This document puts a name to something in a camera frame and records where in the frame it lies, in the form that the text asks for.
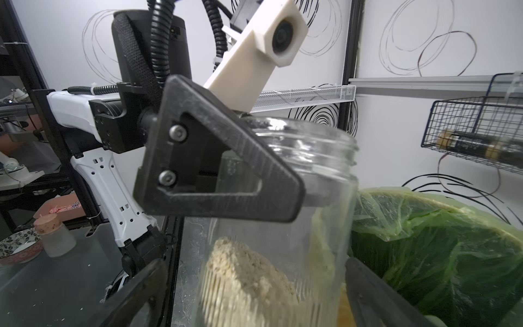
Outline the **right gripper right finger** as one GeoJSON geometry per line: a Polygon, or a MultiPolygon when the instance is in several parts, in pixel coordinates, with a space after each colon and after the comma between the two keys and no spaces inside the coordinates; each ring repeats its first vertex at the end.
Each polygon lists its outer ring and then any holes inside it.
{"type": "Polygon", "coordinates": [[[356,258],[346,261],[345,282],[357,326],[434,325],[356,258]]]}

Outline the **cream lid oatmeal jar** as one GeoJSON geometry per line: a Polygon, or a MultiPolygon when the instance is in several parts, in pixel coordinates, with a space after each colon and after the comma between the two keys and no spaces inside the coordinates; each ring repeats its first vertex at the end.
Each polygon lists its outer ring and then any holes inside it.
{"type": "Polygon", "coordinates": [[[308,121],[247,125],[302,178],[291,223],[213,219],[194,326],[335,326],[358,180],[348,133],[308,121]]]}

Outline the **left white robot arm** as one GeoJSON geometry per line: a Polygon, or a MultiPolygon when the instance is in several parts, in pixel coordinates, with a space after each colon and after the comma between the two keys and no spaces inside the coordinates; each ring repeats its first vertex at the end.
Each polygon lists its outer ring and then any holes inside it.
{"type": "Polygon", "coordinates": [[[133,277],[166,251],[157,217],[220,217],[290,223],[302,179],[241,120],[275,68],[292,63],[308,27],[293,1],[241,1],[229,27],[205,1],[217,67],[191,79],[184,21],[174,1],[120,10],[112,34],[121,81],[45,95],[56,126],[89,134],[97,147],[65,143],[110,222],[133,277]]]}

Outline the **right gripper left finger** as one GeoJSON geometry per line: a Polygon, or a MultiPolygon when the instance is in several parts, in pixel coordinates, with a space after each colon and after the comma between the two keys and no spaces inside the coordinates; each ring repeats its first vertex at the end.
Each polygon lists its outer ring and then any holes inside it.
{"type": "Polygon", "coordinates": [[[141,310],[147,308],[144,325],[157,326],[162,317],[167,279],[166,263],[153,260],[91,316],[91,325],[131,326],[141,310]]]}

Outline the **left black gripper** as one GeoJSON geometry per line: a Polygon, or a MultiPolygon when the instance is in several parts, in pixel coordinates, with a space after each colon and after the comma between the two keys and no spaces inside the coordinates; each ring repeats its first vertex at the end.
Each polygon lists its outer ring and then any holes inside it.
{"type": "Polygon", "coordinates": [[[305,184],[244,119],[209,90],[170,76],[157,114],[121,100],[89,102],[104,149],[122,154],[146,145],[134,200],[149,215],[293,222],[305,184]],[[250,191],[220,193],[208,177],[233,153],[258,178],[250,191]]]}

